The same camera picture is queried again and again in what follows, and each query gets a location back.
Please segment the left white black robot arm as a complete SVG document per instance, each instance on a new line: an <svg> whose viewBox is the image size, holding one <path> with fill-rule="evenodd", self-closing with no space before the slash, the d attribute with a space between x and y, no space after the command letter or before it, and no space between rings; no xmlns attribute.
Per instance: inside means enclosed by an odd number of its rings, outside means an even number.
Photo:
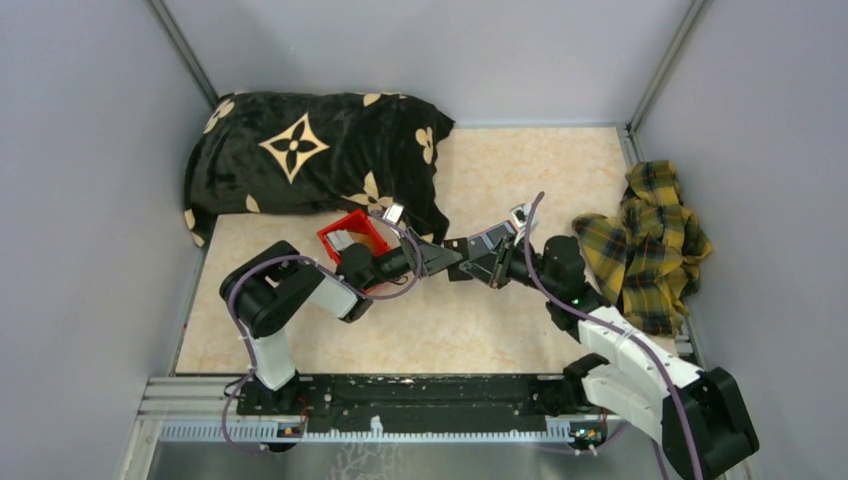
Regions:
<svg viewBox="0 0 848 480"><path fill-rule="evenodd" d="M337 319L359 320L379 297L376 287L410 274L435 275L462 261L460 252L425 241L413 231L382 255L353 243L340 253L335 271L279 241L229 274L219 294L247 342L249 372L263 386L260 399L277 414L292 411L300 388L284 328L311 303Z"/></svg>

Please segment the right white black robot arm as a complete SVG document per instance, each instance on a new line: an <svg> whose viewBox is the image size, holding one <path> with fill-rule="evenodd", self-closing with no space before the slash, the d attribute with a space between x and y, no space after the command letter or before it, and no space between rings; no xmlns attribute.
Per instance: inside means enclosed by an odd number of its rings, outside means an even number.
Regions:
<svg viewBox="0 0 848 480"><path fill-rule="evenodd" d="M541 252L505 237L446 241L457 270L492 289L517 282L543 294L558 329L588 349L563 370L576 412L610 410L648 435L684 479L714 479L757 453L760 441L739 386L726 370L669 353L587 281L578 242L548 239Z"/></svg>

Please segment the red plastic bin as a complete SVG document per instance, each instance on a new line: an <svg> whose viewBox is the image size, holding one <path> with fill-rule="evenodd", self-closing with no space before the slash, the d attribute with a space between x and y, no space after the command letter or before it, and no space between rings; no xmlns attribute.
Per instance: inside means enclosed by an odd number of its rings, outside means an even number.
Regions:
<svg viewBox="0 0 848 480"><path fill-rule="evenodd" d="M318 230L316 235L336 266L341 263L342 251L355 244L367 247L374 257L386 254L391 249L373 225L371 217L363 210L346 214Z"/></svg>

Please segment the black credit card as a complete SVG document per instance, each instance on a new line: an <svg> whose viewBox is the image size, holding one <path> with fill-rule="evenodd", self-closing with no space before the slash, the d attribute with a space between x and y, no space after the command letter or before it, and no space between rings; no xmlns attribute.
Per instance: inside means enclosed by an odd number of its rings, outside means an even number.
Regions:
<svg viewBox="0 0 848 480"><path fill-rule="evenodd" d="M469 259L470 247L467 237L445 239L442 246L454 253L455 261L447 268L450 282L473 280L474 277L465 272L460 265Z"/></svg>

